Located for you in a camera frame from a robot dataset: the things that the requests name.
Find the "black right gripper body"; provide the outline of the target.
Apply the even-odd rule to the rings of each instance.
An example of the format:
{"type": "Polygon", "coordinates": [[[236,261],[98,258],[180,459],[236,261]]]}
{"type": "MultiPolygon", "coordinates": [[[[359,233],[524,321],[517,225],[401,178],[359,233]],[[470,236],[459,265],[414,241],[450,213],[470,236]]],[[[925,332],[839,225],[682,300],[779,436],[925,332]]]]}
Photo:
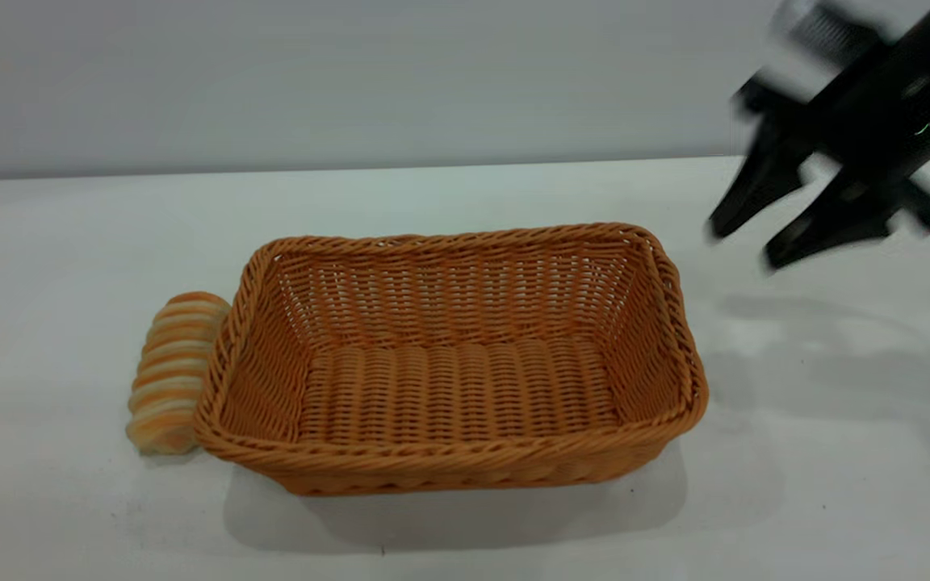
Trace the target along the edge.
{"type": "Polygon", "coordinates": [[[900,209],[930,231],[930,194],[911,179],[930,161],[930,11],[896,40],[831,1],[787,1],[775,21],[838,73],[807,102],[754,76],[735,102],[759,122],[768,114],[813,115],[811,155],[896,181],[900,209]]]}

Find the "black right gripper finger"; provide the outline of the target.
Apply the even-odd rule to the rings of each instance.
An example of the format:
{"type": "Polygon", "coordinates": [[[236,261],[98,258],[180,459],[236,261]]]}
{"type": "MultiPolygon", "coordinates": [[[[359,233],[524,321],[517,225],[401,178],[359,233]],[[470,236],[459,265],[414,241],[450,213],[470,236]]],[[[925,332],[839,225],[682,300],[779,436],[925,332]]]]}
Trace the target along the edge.
{"type": "Polygon", "coordinates": [[[772,203],[804,187],[802,165],[817,145],[813,120],[805,111],[760,119],[745,161],[710,214],[714,239],[726,239],[772,203]]]}
{"type": "Polygon", "coordinates": [[[839,170],[820,195],[764,247],[765,264],[782,270],[817,254],[882,241],[900,209],[897,182],[839,170]]]}

